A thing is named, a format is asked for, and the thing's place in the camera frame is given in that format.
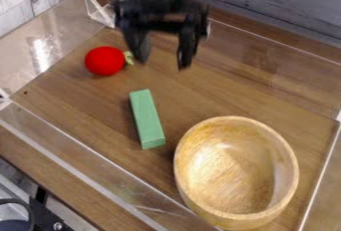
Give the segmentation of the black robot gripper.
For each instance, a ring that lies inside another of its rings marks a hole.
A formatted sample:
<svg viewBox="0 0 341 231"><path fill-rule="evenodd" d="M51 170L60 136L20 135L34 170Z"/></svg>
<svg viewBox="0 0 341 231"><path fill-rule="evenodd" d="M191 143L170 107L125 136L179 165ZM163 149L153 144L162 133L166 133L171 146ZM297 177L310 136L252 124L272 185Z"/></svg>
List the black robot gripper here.
<svg viewBox="0 0 341 231"><path fill-rule="evenodd" d="M177 63L191 65L197 38L208 36L209 8L195 0L115 0L115 24L135 59L145 64L151 55L150 30L177 33Z"/></svg>

